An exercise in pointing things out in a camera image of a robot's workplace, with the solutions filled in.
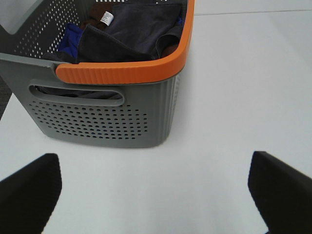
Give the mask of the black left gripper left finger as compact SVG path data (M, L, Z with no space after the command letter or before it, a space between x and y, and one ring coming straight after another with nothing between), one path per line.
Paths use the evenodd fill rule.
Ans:
M40 234L62 189L59 157L48 153L0 182L0 232Z

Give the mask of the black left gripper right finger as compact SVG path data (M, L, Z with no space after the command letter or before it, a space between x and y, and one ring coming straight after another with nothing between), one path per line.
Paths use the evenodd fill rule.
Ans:
M312 179L264 151L255 151L248 188L270 234L312 232Z

